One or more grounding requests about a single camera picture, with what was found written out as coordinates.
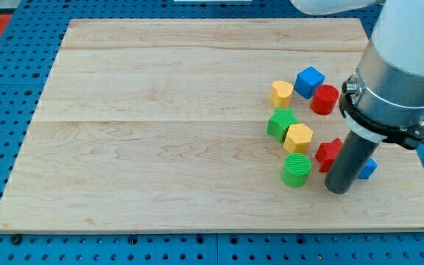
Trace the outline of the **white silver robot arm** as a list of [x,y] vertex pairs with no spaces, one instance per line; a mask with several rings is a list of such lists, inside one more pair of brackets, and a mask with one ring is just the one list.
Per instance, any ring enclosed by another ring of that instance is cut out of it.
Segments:
[[424,0],[382,6],[356,70],[342,84],[345,141],[416,149],[424,140]]

